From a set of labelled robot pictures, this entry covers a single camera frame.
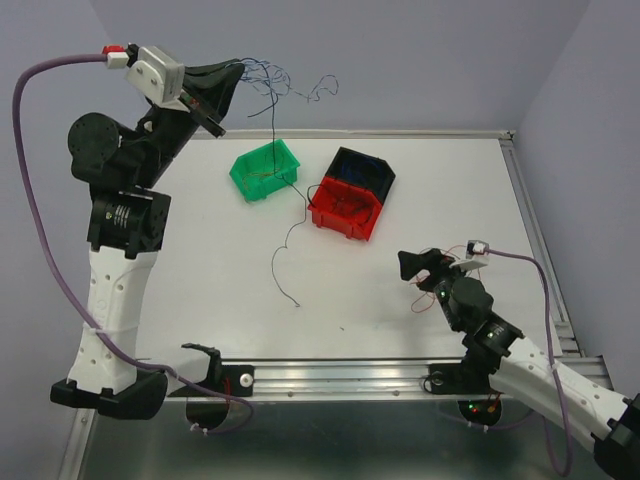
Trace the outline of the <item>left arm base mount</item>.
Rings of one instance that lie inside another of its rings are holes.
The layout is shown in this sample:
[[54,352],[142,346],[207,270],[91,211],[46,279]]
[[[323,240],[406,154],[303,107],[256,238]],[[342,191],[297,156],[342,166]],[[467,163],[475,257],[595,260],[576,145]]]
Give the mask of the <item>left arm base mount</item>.
[[253,395],[255,367],[251,364],[228,363],[219,349],[197,343],[184,343],[181,349],[191,358],[182,363],[190,381],[200,387],[225,395],[248,398]]

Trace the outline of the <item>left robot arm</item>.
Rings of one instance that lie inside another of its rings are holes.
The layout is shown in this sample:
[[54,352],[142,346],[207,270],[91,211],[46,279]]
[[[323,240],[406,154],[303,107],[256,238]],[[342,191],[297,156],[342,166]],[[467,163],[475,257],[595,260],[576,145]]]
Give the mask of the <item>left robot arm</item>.
[[68,133],[72,175],[89,186],[90,287],[80,345],[52,402],[119,420],[148,420],[168,392],[167,366],[136,359],[143,296],[164,239],[171,198],[153,187],[199,128],[224,134],[245,67],[237,60],[188,67],[180,109],[150,105],[135,128],[97,112]]

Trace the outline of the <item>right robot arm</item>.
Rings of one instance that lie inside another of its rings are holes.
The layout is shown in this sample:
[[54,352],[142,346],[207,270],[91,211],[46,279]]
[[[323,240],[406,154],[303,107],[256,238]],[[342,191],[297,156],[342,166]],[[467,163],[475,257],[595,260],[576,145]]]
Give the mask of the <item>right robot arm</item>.
[[506,255],[481,240],[468,241],[461,259],[438,248],[399,252],[401,279],[431,296],[466,349],[458,363],[430,366],[426,392],[507,394],[562,427],[566,447],[579,442],[611,478],[638,478],[639,399],[601,388],[494,311],[493,297],[470,273]]

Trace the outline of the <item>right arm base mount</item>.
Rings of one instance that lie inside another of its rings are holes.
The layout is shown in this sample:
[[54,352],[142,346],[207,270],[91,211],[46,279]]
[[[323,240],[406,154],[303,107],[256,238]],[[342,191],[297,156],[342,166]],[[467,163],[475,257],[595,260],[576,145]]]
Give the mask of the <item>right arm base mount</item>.
[[496,393],[489,375],[496,364],[483,357],[467,353],[462,360],[433,363],[422,379],[423,389],[433,395],[489,395]]

